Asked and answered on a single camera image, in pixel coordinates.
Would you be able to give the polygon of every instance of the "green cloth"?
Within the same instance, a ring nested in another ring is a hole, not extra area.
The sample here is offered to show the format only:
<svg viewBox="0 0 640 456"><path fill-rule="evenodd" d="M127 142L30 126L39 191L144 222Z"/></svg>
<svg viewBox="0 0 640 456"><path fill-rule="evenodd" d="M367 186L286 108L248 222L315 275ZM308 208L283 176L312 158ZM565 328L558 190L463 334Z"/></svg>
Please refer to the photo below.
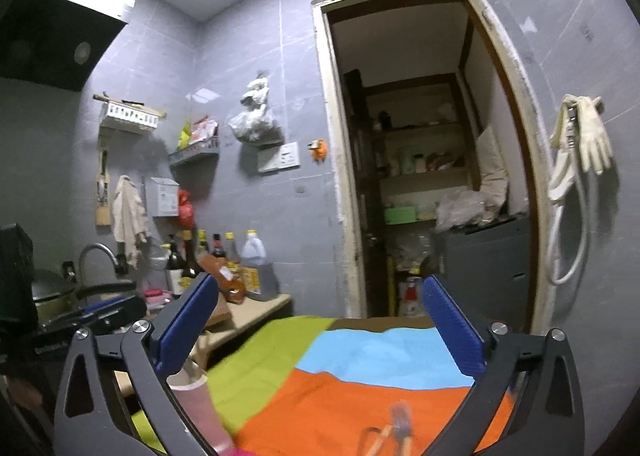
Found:
<svg viewBox="0 0 640 456"><path fill-rule="evenodd" d="M207 372L213 404L232 436L267 405L311 343L334 320L299 316L270 321ZM162 450L143 411L133 415L133 423L144 443Z"/></svg>

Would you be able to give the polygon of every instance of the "electrical outlet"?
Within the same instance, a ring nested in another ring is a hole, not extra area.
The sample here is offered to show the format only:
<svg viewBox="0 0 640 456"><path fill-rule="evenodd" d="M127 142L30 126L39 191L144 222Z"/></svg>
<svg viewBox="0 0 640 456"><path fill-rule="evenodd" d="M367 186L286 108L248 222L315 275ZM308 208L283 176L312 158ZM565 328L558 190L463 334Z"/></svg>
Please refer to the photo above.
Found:
<svg viewBox="0 0 640 456"><path fill-rule="evenodd" d="M258 172L288 169L299 165L300 152L297 142L271 147L258 152Z"/></svg>

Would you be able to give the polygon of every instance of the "white box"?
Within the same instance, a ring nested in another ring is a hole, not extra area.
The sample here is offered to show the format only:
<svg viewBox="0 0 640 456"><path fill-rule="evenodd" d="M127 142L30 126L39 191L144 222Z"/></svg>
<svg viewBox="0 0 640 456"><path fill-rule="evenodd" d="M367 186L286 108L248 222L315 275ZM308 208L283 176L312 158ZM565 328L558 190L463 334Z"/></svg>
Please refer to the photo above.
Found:
<svg viewBox="0 0 640 456"><path fill-rule="evenodd" d="M179 188L170 178L149 178L145 183L146 213L156 218L177 216Z"/></svg>
<svg viewBox="0 0 640 456"><path fill-rule="evenodd" d="M300 165L298 143L291 142L283 146L271 147L258 152L258 172L287 169Z"/></svg>

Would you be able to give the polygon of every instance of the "range hood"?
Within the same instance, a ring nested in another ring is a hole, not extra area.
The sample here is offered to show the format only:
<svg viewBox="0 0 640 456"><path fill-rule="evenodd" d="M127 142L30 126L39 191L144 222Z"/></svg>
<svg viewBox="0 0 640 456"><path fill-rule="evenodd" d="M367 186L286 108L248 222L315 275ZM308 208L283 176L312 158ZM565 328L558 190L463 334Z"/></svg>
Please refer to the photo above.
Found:
<svg viewBox="0 0 640 456"><path fill-rule="evenodd" d="M0 20L0 77L81 91L135 0L13 0Z"/></svg>

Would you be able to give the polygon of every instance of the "red bag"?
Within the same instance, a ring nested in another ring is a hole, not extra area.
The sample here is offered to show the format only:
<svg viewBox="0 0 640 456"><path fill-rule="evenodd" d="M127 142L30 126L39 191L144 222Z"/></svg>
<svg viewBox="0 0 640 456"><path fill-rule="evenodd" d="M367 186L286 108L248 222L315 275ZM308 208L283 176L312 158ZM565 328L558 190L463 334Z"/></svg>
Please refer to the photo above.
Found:
<svg viewBox="0 0 640 456"><path fill-rule="evenodd" d="M196 226L193 205L189 201L189 192L185 189L178 190L178 223L185 230L194 229Z"/></svg>

